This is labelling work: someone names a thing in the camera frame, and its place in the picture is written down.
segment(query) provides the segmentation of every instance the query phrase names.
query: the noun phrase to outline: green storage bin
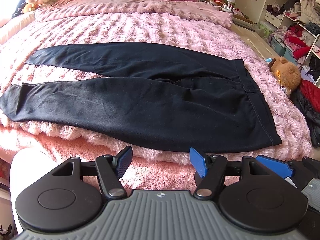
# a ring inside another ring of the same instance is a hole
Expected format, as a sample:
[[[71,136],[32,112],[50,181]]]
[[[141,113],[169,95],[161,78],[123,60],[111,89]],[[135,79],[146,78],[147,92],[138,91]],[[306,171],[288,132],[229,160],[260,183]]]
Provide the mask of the green storage bin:
[[[276,27],[274,27],[269,22],[260,22],[260,29],[264,30],[264,36],[268,39],[270,34],[275,32],[277,30]]]
[[[283,55],[287,60],[289,60],[290,62],[294,63],[295,65],[297,64],[296,59],[293,57],[292,55],[292,51],[288,48],[286,48],[285,53]]]
[[[283,43],[279,43],[274,37],[271,38],[270,47],[279,55],[279,57],[283,57],[285,54],[286,46]]]

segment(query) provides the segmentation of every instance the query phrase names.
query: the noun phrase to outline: brown teddy bear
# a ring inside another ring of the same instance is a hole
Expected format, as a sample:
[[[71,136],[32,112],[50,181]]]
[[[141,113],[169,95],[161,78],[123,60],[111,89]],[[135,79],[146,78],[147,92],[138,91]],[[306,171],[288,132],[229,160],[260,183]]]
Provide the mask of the brown teddy bear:
[[[275,57],[269,62],[269,69],[277,79],[280,88],[290,98],[300,84],[299,68],[284,57]]]

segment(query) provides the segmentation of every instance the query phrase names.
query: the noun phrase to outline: person's leg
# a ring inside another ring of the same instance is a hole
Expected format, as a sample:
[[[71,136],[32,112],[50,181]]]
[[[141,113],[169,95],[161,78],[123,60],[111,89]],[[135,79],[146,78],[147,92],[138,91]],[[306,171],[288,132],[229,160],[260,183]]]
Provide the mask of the person's leg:
[[[56,166],[58,164],[47,155],[31,148],[19,151],[13,158],[10,170],[10,192],[14,221],[19,234],[22,232],[22,227],[15,208],[18,195]]]

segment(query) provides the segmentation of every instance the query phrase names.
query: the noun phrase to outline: blue storage bin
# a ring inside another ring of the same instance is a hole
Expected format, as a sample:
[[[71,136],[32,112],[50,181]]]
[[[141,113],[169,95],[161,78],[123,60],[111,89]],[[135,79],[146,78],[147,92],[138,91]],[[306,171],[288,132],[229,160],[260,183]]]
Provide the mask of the blue storage bin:
[[[287,60],[289,60],[290,62],[294,63],[295,65],[297,64],[296,59],[293,57],[292,55],[292,51],[288,48],[286,48],[285,53],[283,55]]]
[[[271,48],[282,57],[285,54],[286,46],[282,43],[279,43],[274,37],[271,38]]]

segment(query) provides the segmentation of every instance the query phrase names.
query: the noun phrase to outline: pink bedspread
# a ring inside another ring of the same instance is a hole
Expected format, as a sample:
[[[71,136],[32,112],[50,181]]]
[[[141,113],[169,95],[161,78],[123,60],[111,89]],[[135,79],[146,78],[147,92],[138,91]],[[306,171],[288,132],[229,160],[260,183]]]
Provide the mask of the pink bedspread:
[[[243,155],[265,154],[282,160],[311,155],[309,130],[303,115],[279,89],[267,64],[240,37],[229,31],[231,15],[211,5],[161,0],[80,0],[56,4],[36,11],[36,20],[13,36],[0,52],[0,73],[3,76],[0,95],[11,83],[39,83],[60,80],[81,80],[97,77],[53,66],[25,65],[36,49],[71,43],[143,41],[162,43],[205,52],[228,59],[243,59],[246,68],[259,85],[270,106],[282,144],[262,150],[226,155],[240,160]],[[118,152],[127,143],[88,130],[44,122],[15,123],[0,112],[5,127],[37,136],[75,140],[83,137],[92,145],[106,146]],[[96,149],[89,151],[93,156]],[[146,160],[189,164],[187,153],[172,153],[133,146],[135,156]],[[57,160],[75,153],[52,151]]]

